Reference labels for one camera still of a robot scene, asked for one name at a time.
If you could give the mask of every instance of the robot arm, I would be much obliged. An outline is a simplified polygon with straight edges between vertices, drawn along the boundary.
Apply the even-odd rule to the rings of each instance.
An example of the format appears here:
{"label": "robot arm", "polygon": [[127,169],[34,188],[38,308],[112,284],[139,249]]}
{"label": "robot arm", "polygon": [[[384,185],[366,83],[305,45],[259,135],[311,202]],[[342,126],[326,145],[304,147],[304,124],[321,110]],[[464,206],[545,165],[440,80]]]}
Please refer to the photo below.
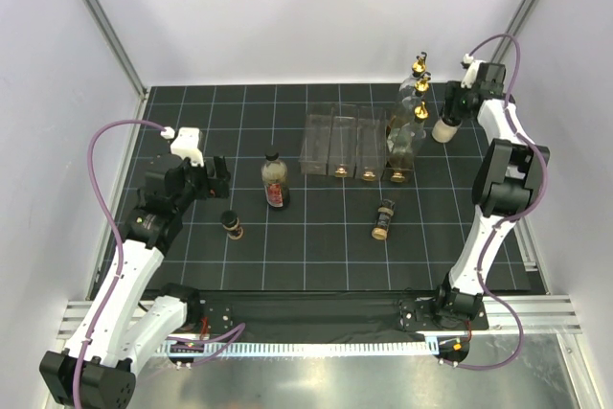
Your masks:
{"label": "robot arm", "polygon": [[[463,120],[476,119],[485,129],[490,145],[472,188],[475,217],[470,234],[435,300],[434,313],[451,323],[475,319],[484,292],[477,278],[477,264],[486,241],[495,229],[495,238],[482,262],[483,279],[487,278],[500,245],[515,225],[512,221],[500,223],[501,220],[524,211],[534,202],[543,177],[533,152],[517,136],[519,133],[530,140],[517,119],[515,104],[510,103],[505,109],[504,66],[471,57],[465,57],[463,65],[467,68],[465,78],[450,81],[445,87],[444,107],[432,135],[436,141],[446,143]],[[538,149],[548,160],[549,150]]]}
{"label": "robot arm", "polygon": [[[225,159],[215,157],[214,174],[207,172],[203,136],[198,128],[171,128],[170,153],[150,162],[139,204],[121,227],[124,265],[116,274],[118,251],[96,299],[62,353],[47,352],[40,372],[59,404],[73,405],[72,381],[88,326],[108,297],[84,356],[80,399],[88,408],[127,407],[137,375],[159,345],[178,329],[191,329],[202,318],[197,289],[179,284],[162,288],[151,309],[132,327],[134,310],[182,228],[182,216],[196,199],[227,197],[230,173]],[[119,278],[112,295],[111,284]]]}
{"label": "robot arm", "polygon": [[[530,139],[517,119],[515,104],[510,104],[508,110],[518,131]],[[538,164],[532,164],[527,146],[518,139],[517,133],[511,130],[505,117],[504,101],[484,101],[477,122],[485,129],[490,149],[473,187],[473,202],[476,201],[476,204],[472,228],[462,255],[449,272],[452,288],[471,295],[483,294],[475,267],[494,226],[502,217],[526,209],[534,201],[540,186],[540,182],[532,177],[538,169]],[[514,226],[515,222],[503,222],[499,226],[496,238],[490,244],[483,260],[484,279],[500,245]]]}

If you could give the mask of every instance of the glass bottle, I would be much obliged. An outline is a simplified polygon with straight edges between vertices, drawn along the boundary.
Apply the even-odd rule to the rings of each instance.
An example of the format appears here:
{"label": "glass bottle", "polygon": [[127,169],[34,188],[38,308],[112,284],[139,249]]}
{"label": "glass bottle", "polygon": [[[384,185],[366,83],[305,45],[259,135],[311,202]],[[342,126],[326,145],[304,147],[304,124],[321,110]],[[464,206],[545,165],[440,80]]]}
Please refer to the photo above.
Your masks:
{"label": "glass bottle", "polygon": [[397,102],[394,106],[392,117],[390,118],[390,123],[388,123],[386,130],[388,144],[393,144],[400,129],[413,120],[415,109],[421,105],[422,97],[428,91],[429,87],[430,73],[425,72],[421,79],[416,81],[409,96],[404,98],[401,102]]}
{"label": "glass bottle", "polygon": [[413,170],[415,157],[426,138],[423,125],[427,118],[428,110],[423,101],[415,108],[413,120],[398,131],[394,142],[390,144],[388,140],[390,150],[388,163],[393,170],[391,177],[393,182],[404,182],[408,172]]}
{"label": "glass bottle", "polygon": [[426,52],[421,52],[421,54],[415,58],[417,61],[415,61],[413,66],[411,66],[411,75],[400,84],[400,88],[398,89],[398,94],[396,96],[396,104],[413,94],[415,84],[423,76],[423,74],[425,74],[425,61],[428,58],[428,54]]}
{"label": "glass bottle", "polygon": [[279,159],[279,152],[271,146],[266,149],[266,162],[261,166],[266,201],[271,210],[284,210],[289,206],[287,165]]}

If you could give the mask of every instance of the clear plastic container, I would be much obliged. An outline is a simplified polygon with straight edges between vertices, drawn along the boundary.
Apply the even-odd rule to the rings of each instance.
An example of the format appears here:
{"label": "clear plastic container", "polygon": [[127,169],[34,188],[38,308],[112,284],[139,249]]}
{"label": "clear plastic container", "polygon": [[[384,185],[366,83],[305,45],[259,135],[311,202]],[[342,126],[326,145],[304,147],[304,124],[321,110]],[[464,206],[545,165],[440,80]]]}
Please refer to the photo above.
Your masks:
{"label": "clear plastic container", "polygon": [[425,141],[426,133],[423,125],[427,117],[428,112],[424,102],[415,109],[413,120],[398,130],[393,141],[388,137],[389,170],[385,176],[392,182],[406,182],[409,179],[415,157]]}
{"label": "clear plastic container", "polygon": [[415,117],[415,108],[419,105],[421,105],[421,97],[412,95],[394,106],[392,117],[387,126],[387,142],[390,148],[394,145],[400,129],[411,123]]}
{"label": "clear plastic container", "polygon": [[309,103],[300,153],[302,174],[326,174],[332,130],[332,103]]}
{"label": "clear plastic container", "polygon": [[381,178],[385,169],[386,124],[384,109],[359,107],[355,177],[365,181],[376,181]]}
{"label": "clear plastic container", "polygon": [[354,177],[357,145],[357,106],[340,104],[332,109],[332,114],[328,175]]}

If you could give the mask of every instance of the reflective metal surface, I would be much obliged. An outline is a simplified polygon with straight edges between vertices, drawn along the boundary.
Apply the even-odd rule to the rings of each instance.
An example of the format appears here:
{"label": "reflective metal surface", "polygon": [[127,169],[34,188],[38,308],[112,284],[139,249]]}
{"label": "reflective metal surface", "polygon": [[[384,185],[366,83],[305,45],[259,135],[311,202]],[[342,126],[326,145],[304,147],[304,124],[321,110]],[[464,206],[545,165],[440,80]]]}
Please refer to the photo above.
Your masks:
{"label": "reflective metal surface", "polygon": [[[502,360],[516,341],[473,337],[466,362]],[[161,373],[155,364],[130,409],[579,408],[554,334],[527,336],[515,362],[489,372],[421,356],[221,360]]]}

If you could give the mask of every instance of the table surface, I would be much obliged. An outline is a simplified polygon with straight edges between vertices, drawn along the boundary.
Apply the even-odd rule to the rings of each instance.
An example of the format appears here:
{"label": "table surface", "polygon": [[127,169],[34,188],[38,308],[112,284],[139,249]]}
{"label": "table surface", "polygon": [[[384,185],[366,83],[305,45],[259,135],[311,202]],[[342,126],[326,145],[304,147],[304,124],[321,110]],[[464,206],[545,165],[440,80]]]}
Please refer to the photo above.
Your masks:
{"label": "table surface", "polygon": [[[309,102],[353,103],[390,110],[397,84],[316,84],[154,87],[145,118],[161,125],[197,126],[205,156],[225,155],[233,174],[231,197],[198,201],[149,288],[173,282],[224,290],[432,289],[458,259],[474,216],[470,189],[488,141],[464,124],[447,145],[428,136],[408,184],[367,183],[300,174]],[[426,95],[430,130],[443,86]],[[260,168],[274,142],[288,166],[291,204],[269,211]],[[136,204],[150,159],[168,151],[158,132],[141,128],[122,199],[119,222]],[[371,237],[381,198],[397,203],[387,241]],[[244,237],[227,239],[219,216],[233,209]],[[114,251],[109,242],[102,273]],[[530,289],[517,240],[510,234],[490,270],[496,290]]]}

